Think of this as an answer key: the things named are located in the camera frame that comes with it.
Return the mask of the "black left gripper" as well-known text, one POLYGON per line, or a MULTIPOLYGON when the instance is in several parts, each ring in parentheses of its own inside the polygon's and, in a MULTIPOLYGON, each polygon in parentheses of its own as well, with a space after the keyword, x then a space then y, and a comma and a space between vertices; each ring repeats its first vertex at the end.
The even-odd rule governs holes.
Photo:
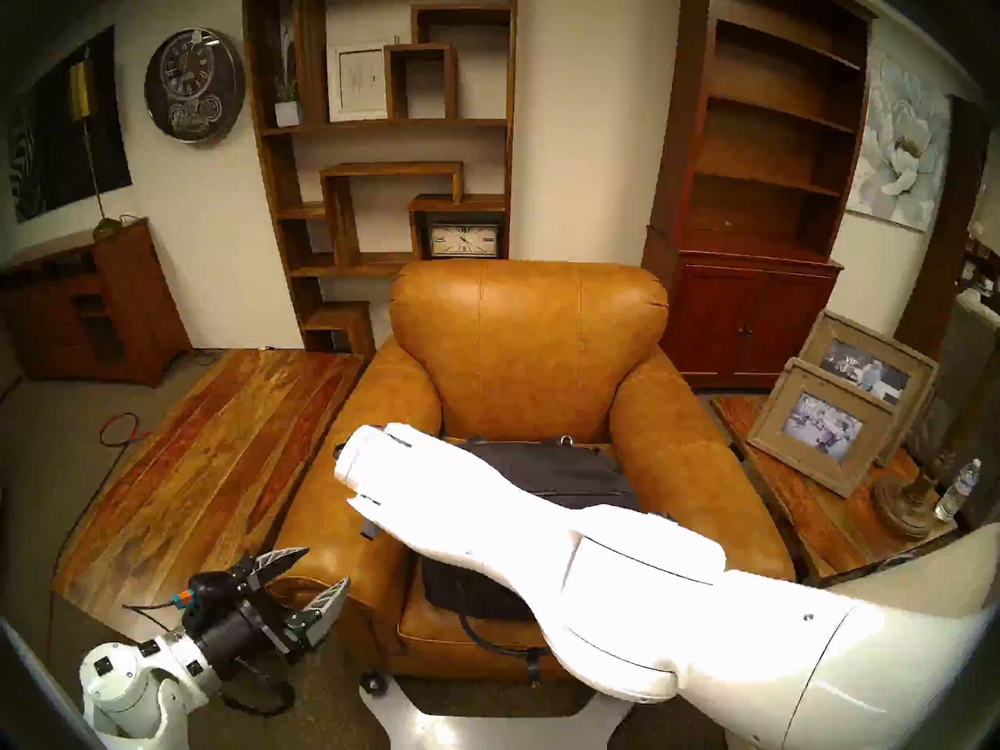
POLYGON ((296 658, 327 639, 349 596, 350 576, 291 614, 266 588, 310 550, 290 547, 264 553, 251 559, 246 575, 209 571, 189 579, 193 602, 184 611, 184 630, 220 679, 234 677, 238 658, 267 645, 296 658))

